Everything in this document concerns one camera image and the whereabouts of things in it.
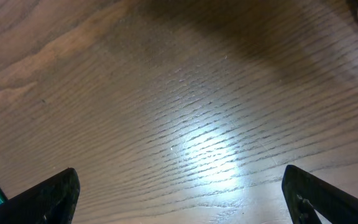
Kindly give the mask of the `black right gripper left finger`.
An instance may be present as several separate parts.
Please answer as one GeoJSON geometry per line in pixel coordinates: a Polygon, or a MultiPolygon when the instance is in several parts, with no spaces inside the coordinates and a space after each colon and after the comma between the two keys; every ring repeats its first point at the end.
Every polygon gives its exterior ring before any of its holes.
{"type": "Polygon", "coordinates": [[[67,168],[0,204],[0,224],[70,224],[80,195],[74,168],[67,168]]]}

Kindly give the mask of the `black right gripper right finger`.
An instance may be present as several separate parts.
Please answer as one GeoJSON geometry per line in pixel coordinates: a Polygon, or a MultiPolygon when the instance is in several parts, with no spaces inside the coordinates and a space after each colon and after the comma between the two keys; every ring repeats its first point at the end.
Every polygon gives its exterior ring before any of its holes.
{"type": "Polygon", "coordinates": [[[358,198],[294,166],[286,166],[282,191],[293,223],[358,223],[358,198]]]}

